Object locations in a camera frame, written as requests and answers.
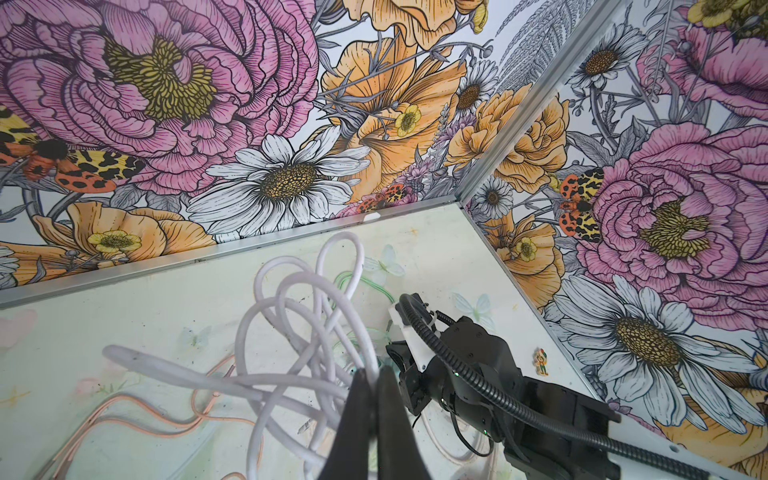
white daisy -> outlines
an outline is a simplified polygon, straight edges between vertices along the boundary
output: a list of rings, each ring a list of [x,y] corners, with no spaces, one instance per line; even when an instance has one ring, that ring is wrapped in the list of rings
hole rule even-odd
[[[508,214],[515,203],[512,194],[515,191],[501,178],[489,177],[472,198],[472,218],[475,221],[488,221],[502,218]]]
[[[616,293],[586,276],[562,281],[554,296],[564,314],[560,325],[585,365],[600,366],[598,378],[613,382],[627,402],[643,399],[648,413],[665,426],[684,419],[707,426],[685,402],[689,395],[712,420],[735,433],[746,433],[741,419],[765,425],[763,415],[710,369],[756,372],[748,357],[686,334],[694,315],[685,303],[662,303],[645,287],[639,292],[615,275]]]
[[[490,60],[480,61],[467,69],[467,75],[458,81],[456,114],[475,113],[480,104],[488,101],[498,84],[498,67]]]
[[[298,152],[285,138],[267,135],[261,151],[246,148],[235,154],[237,162],[208,168],[209,175],[231,181],[195,197],[187,208],[190,220],[213,222],[206,230],[217,238],[237,238],[232,232],[253,237],[323,220],[330,206],[352,198],[350,185],[359,183],[330,179],[370,164],[368,147],[326,157],[340,134],[340,127],[329,127]]]
[[[488,297],[487,293],[483,293],[478,298],[475,306],[472,306],[466,298],[458,293],[454,293],[452,298],[453,306],[455,306],[459,312],[469,316],[475,323],[493,334],[495,325],[491,318],[491,299]]]
[[[579,65],[568,83],[581,90],[592,85],[603,88],[606,81],[615,79],[618,72],[624,70],[647,46],[648,40],[639,28],[626,23],[614,25]]]
[[[15,273],[18,270],[18,258],[12,255],[13,250],[0,246],[0,274]]]
[[[384,246],[381,260],[366,257],[366,261],[362,265],[362,268],[368,272],[366,273],[366,278],[379,285],[384,285],[386,283],[386,277],[389,275],[403,276],[406,274],[406,269],[397,263],[395,249],[392,245]]]

small yellow flower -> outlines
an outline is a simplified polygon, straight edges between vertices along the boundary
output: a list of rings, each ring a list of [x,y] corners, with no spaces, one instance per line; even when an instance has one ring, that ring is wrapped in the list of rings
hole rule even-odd
[[[88,237],[88,242],[95,245],[96,250],[102,253],[126,253],[141,247],[141,238],[130,235],[123,230],[94,233]]]
[[[472,30],[477,35],[488,23],[488,3],[483,2],[475,9],[475,16],[472,17]]]
[[[397,127],[397,136],[405,137],[416,129],[416,125],[419,120],[422,119],[422,112],[419,110],[419,106],[414,104],[406,108],[406,111],[401,113],[397,119],[395,119],[395,127]]]
[[[688,10],[688,21],[714,28],[728,22],[733,11],[750,3],[750,0],[699,0]]]
[[[549,187],[556,191],[560,191],[560,180],[553,174],[548,174],[549,176]]]
[[[518,253],[520,260],[530,262],[536,258],[536,244],[531,241],[530,237],[522,237],[515,244],[515,252]]]

metal corner post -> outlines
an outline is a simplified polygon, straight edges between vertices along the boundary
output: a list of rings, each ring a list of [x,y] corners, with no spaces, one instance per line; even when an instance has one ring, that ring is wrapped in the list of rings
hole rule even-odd
[[[615,12],[627,3],[628,0],[595,0],[552,63],[533,84],[515,116],[502,128],[491,148],[478,160],[478,164],[462,182],[455,194],[462,206],[467,204],[480,185],[530,128],[535,118],[546,108],[554,93],[561,87],[564,77],[573,69],[574,60],[583,58],[584,53],[602,38]]]

orange flower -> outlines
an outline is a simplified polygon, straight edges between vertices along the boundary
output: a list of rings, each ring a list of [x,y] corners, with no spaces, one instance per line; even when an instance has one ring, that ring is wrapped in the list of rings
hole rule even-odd
[[[464,127],[451,139],[445,165],[464,167],[482,156],[498,132],[515,114],[531,85],[518,91],[507,90],[480,104],[477,123]],[[550,102],[531,128],[497,167],[496,177],[503,178],[518,192],[530,194],[550,181],[549,172],[565,165],[565,130],[568,128],[568,101],[559,97]]]
[[[515,226],[509,212],[501,219],[485,222],[491,227],[486,237],[523,294],[536,308],[541,308],[560,290],[565,265],[560,250],[554,246],[556,232],[552,225],[544,223],[534,227],[533,222],[531,215]]]
[[[409,47],[418,43],[425,50],[456,30],[453,16],[457,10],[466,15],[482,5],[480,16],[487,19],[487,4],[488,0],[344,0],[352,20],[368,14],[376,30],[385,31],[395,25]]]
[[[711,343],[718,349],[747,356],[741,349],[727,343],[699,336],[694,338]],[[759,353],[754,356],[753,360],[759,367],[766,368],[766,360]],[[768,413],[768,405],[766,404],[768,392],[750,385],[750,377],[746,373],[709,370],[718,380],[744,395],[744,398],[760,410],[763,415]],[[768,479],[768,426],[752,425],[743,421],[746,433],[733,433],[712,420],[689,396],[684,396],[684,398],[688,406],[704,420],[707,430],[698,429],[688,420],[683,420],[683,423],[677,427],[666,427],[657,422],[656,426],[669,440],[684,446],[697,455],[731,467],[750,477]]]
[[[417,148],[424,154],[432,145],[443,108],[449,107],[450,118],[455,112],[458,101],[455,93],[459,81],[466,75],[466,66],[455,62],[439,70],[442,62],[433,58],[417,66],[415,59],[406,60],[415,53],[416,47],[408,47],[401,35],[395,39],[384,38],[380,46],[376,42],[356,41],[344,50],[335,71],[327,71],[320,80],[324,91],[351,84],[343,95],[352,109],[354,123],[349,127],[338,118],[331,118],[334,124],[343,126],[342,136],[331,153],[356,147],[371,149],[366,157],[370,166],[359,174],[343,178],[360,179],[360,183],[352,187],[350,203],[389,186],[400,172],[413,164]],[[375,67],[371,65],[372,60],[384,71],[354,83],[371,74]],[[391,68],[400,61],[403,63]]]
[[[18,259],[14,276],[19,285],[35,277],[38,261],[45,268],[41,281],[216,244],[201,225],[172,212],[137,208],[128,213],[98,202],[78,202],[67,214],[72,227],[49,217],[32,218],[50,245],[0,242]]]

metal edge trim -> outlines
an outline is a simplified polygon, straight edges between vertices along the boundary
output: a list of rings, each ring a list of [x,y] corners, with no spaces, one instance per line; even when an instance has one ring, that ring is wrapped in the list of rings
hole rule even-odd
[[[531,90],[518,107],[515,115],[502,128],[491,148],[477,160],[475,167],[468,173],[468,178],[463,181],[455,192],[459,203],[463,206],[472,198],[480,188],[482,182],[493,173],[493,170],[501,164],[507,153],[522,138],[530,128],[536,117],[546,108],[554,96],[553,90],[561,88],[562,79],[571,72],[574,67],[574,58],[582,58],[582,53],[600,41],[603,32],[609,22],[614,18],[619,6],[626,5],[627,0],[596,0],[589,12],[579,21],[571,37],[565,42],[563,48],[555,55],[541,77],[533,84]]]
[[[191,263],[213,260],[226,255],[232,255],[233,253],[268,247],[269,245],[287,242],[288,240],[297,240],[299,238],[308,237],[309,235],[353,227],[363,223],[372,223],[373,221],[398,217],[400,215],[410,214],[420,210],[428,210],[430,208],[453,204],[455,202],[456,199],[453,195],[446,195],[444,197],[437,197],[414,202],[412,204],[378,210],[375,213],[379,214],[380,217],[375,220],[365,221],[365,218],[371,214],[359,214],[351,217],[325,220],[323,222],[312,223],[302,227],[294,227],[280,232],[266,233],[264,235],[259,235],[258,237],[219,243],[210,247],[172,253],[170,255],[150,258],[136,263],[117,265],[103,270],[92,270],[90,272],[46,280],[32,285],[16,286],[7,290],[0,290],[0,310],[47,299],[53,296],[85,290],[94,286],[107,285],[109,283],[116,283],[122,280],[148,275],[150,273],[158,273],[163,270],[189,265]]]
[[[480,236],[483,244],[486,248],[488,248],[488,251],[491,252],[491,255],[496,259],[496,263],[504,270],[504,273],[507,275],[507,278],[512,282],[513,285],[515,285],[515,288],[518,290],[518,293],[520,293],[520,296],[523,297],[525,300],[525,303],[528,304],[529,307],[531,307],[531,310],[533,311],[534,315],[536,315],[536,318],[538,318],[539,323],[544,327],[547,334],[554,340],[554,343],[558,346],[560,351],[563,353],[566,359],[569,357],[572,357],[573,354],[568,351],[568,349],[565,348],[565,346],[562,344],[560,340],[558,340],[558,336],[556,336],[550,329],[549,326],[547,326],[547,321],[544,320],[544,317],[538,312],[538,308],[531,303],[531,301],[528,299],[528,297],[523,292],[523,289],[518,284],[518,281],[515,280],[515,278],[512,276],[512,273],[509,271],[509,268],[507,268],[506,265],[504,265],[504,262],[502,262],[502,259],[499,258],[498,255],[496,255],[496,251],[494,250],[493,246],[488,242],[488,239],[485,238],[485,235],[483,234],[482,230],[478,225],[475,223],[475,221],[472,220],[472,217],[469,216],[469,212],[464,207],[461,207],[462,213],[464,214],[464,217],[466,217],[467,221],[472,225],[472,228],[475,229],[475,232]],[[598,400],[603,401],[600,396],[598,395],[597,391],[592,387],[592,384],[589,383],[589,380],[587,380],[587,377],[584,376],[584,373],[576,368],[573,363],[568,362],[571,365],[571,368],[576,372],[578,375],[578,378],[581,379],[581,381],[584,383],[584,385],[587,387],[587,390],[589,393],[595,397]]]

